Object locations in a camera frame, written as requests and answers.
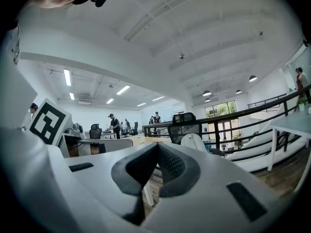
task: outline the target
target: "wooden floor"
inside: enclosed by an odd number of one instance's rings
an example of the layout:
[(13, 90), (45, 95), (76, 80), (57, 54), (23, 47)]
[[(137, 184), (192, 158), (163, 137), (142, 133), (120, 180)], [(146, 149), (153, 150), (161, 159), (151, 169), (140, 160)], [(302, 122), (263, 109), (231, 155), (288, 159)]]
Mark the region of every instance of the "wooden floor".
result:
[[(310, 151), (310, 148), (303, 149), (288, 160), (282, 162), (281, 164), (273, 166), (271, 172), (264, 170), (255, 173), (254, 175), (263, 182), (265, 182), (269, 187), (274, 189), (280, 197), (290, 195), (295, 190), (303, 174)], [(150, 212), (153, 210), (153, 208), (156, 207), (156, 204), (159, 201), (159, 191), (160, 188), (163, 186), (162, 173), (160, 170), (154, 170), (149, 180), (149, 183), (155, 204), (152, 207), (148, 205), (146, 196), (143, 192), (143, 201), (146, 216), (150, 214)]]

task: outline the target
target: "railing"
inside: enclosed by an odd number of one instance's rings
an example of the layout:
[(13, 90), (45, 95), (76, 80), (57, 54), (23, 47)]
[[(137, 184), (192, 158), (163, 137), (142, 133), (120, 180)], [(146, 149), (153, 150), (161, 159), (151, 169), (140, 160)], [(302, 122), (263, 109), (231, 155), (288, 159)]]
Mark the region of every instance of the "railing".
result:
[[(202, 124), (203, 123), (207, 123), (207, 124), (212, 124), (213, 123), (214, 124), (214, 128), (215, 128), (214, 131), (212, 131), (212, 132), (203, 132), (200, 136), (202, 137), (202, 135), (205, 135), (205, 134), (215, 134), (216, 135), (216, 142), (205, 143), (205, 145), (215, 145), (216, 144), (216, 148), (219, 149), (220, 145), (223, 144), (223, 143), (243, 141), (243, 140), (246, 140), (246, 139), (253, 138), (255, 136), (259, 136), (259, 135), (262, 135), (262, 134), (269, 133), (272, 130), (267, 130), (267, 131), (264, 131), (264, 132), (261, 132), (261, 133), (249, 135), (249, 136), (238, 138), (238, 139), (234, 139), (234, 140), (226, 140), (226, 141), (220, 141), (220, 136), (219, 136), (219, 133), (224, 133), (224, 132), (228, 132), (228, 131), (234, 131), (234, 130), (240, 130), (240, 129), (248, 128), (248, 127), (251, 127), (251, 126), (254, 126), (254, 125), (258, 125), (258, 124), (267, 122), (267, 121), (269, 121), (271, 119), (280, 117), (282, 115), (288, 116), (288, 113), (290, 111), (295, 110), (296, 108), (298, 108), (298, 105), (294, 106), (293, 108), (288, 109), (287, 101), (291, 100), (291, 99), (293, 99), (293, 98), (295, 98), (297, 96), (299, 96), (301, 93), (303, 93), (303, 92), (305, 92), (305, 91), (307, 91), (309, 89), (311, 89), (311, 84), (308, 85), (307, 87), (303, 88), (302, 90), (296, 91), (296, 92), (294, 92), (292, 94), (289, 94), (287, 96), (284, 96), (284, 94), (283, 94), (283, 95), (280, 95), (278, 97), (271, 98), (271, 99), (275, 99), (275, 98), (278, 98), (278, 99), (274, 100), (272, 102), (264, 103), (263, 105), (260, 105), (260, 106), (257, 106), (257, 107), (249, 108), (247, 110), (243, 110), (243, 111), (239, 111), (239, 112), (234, 112), (234, 113), (223, 115), (223, 116), (216, 116), (216, 117), (199, 119), (197, 121), (200, 121)], [(236, 119), (236, 118), (239, 118), (239, 117), (250, 115), (252, 113), (257, 113), (257, 112), (262, 111), (262, 110), (267, 110), (267, 109), (275, 107), (277, 105), (281, 105), (282, 103), (284, 104), (284, 112), (279, 113), (279, 114), (277, 114), (275, 116), (272, 116), (270, 118), (267, 118), (265, 120), (261, 120), (259, 122), (251, 123), (251, 124), (240, 126), (240, 127), (236, 127), (236, 128), (226, 129), (226, 130), (219, 130), (219, 128), (218, 128), (218, 123), (220, 123), (220, 122), (229, 121), (229, 120), (232, 120), (232, 119)], [(158, 123), (158, 124), (152, 124), (152, 125), (145, 125), (145, 126), (143, 126), (144, 135), (145, 136), (149, 136), (149, 137), (167, 136), (167, 134), (156, 134), (156, 135), (154, 135), (154, 132), (151, 132), (151, 128), (167, 128), (171, 124), (172, 124), (172, 122), (170, 121), (170, 122), (164, 122), (164, 123)], [(174, 134), (174, 136), (185, 136), (185, 135), (186, 134)], [(293, 140), (291, 140), (289, 142), (288, 141), (288, 137), (289, 137), (288, 133), (283, 133), (282, 135), (279, 135), (277, 137), (279, 141), (281, 141), (281, 138), (285, 141), (283, 144), (279, 144), (277, 146), (278, 149), (281, 148), (281, 147), (284, 147), (284, 151), (286, 151), (287, 145), (289, 143), (293, 142)], [(263, 142), (263, 143), (260, 143), (260, 144), (257, 144), (257, 145), (252, 145), (250, 147), (246, 147), (246, 148), (242, 148), (242, 149), (228, 150), (228, 151), (226, 151), (226, 153), (234, 153), (234, 152), (244, 151), (244, 150), (260, 147), (262, 145), (265, 145), (265, 144), (268, 144), (268, 143), (271, 143), (271, 142), (272, 142), (272, 140), (269, 140), (269, 141), (266, 141), (266, 142)], [(266, 151), (264, 153), (261, 153), (260, 155), (268, 153), (268, 152), (270, 152), (270, 150), (268, 150), (268, 151)]]
[[(251, 108), (254, 108), (254, 107), (258, 107), (258, 106), (261, 106), (261, 105), (266, 104), (267, 101), (270, 101), (270, 100), (278, 100), (279, 98), (281, 98), (281, 97), (283, 97), (283, 96), (285, 96), (285, 95), (287, 95), (287, 93), (284, 93), (284, 94), (282, 94), (282, 95), (279, 95), (279, 96), (276, 96), (276, 97), (273, 97), (273, 98), (269, 98), (269, 99), (266, 99), (266, 100), (258, 101), (258, 102), (256, 102), (256, 103), (250, 103), (250, 104), (248, 104), (247, 106), (248, 106), (248, 109), (251, 109)], [(263, 110), (263, 111), (259, 111), (259, 112), (277, 111), (277, 108), (279, 108), (279, 107), (280, 107), (280, 104), (278, 104), (278, 105), (276, 105), (276, 106), (274, 106), (274, 107), (267, 108), (267, 109), (265, 109), (265, 110)]]

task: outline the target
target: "black shirt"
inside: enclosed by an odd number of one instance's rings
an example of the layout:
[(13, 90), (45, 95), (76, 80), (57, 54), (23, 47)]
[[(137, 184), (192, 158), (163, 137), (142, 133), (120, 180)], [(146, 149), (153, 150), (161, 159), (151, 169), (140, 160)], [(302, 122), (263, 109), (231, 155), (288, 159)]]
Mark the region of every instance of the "black shirt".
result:
[[(115, 127), (116, 125), (119, 124), (119, 120), (117, 120), (116, 118), (111, 120), (110, 125), (112, 125), (113, 127)], [(120, 126), (116, 127), (115, 129), (113, 129), (114, 132), (116, 131), (120, 131)]]
[(160, 116), (155, 116), (154, 121), (155, 121), (155, 123), (160, 123), (161, 122), (161, 117)]

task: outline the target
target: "plant pot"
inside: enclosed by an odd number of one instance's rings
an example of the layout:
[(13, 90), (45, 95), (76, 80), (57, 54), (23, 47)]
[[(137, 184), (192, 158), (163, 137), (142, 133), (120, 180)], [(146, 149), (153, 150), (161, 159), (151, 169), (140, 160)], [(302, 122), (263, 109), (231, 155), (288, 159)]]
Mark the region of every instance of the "plant pot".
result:
[(299, 110), (304, 111), (305, 110), (305, 105), (303, 103), (299, 104)]

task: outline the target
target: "white table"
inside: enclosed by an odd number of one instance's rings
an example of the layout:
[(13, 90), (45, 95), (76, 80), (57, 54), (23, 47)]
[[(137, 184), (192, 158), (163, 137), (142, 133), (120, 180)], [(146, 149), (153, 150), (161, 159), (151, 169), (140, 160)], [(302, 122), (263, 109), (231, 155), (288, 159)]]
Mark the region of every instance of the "white table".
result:
[(101, 139), (104, 139), (104, 137), (105, 137), (106, 135), (110, 135), (110, 139), (111, 139), (111, 135), (114, 135), (115, 139), (117, 139), (117, 134), (114, 133), (114, 132), (102, 133), (102, 134), (101, 134)]
[(307, 114), (306, 111), (298, 111), (293, 114), (281, 118), (277, 121), (271, 123), (272, 126), (272, 149), (271, 149), (271, 161), (268, 165), (268, 171), (271, 171), (273, 166), (273, 159), (276, 153), (276, 143), (277, 143), (277, 131), (285, 131), (289, 133), (293, 133), (296, 135), (300, 135), (305, 137), (306, 147), (309, 144), (309, 139), (311, 139), (311, 115)]

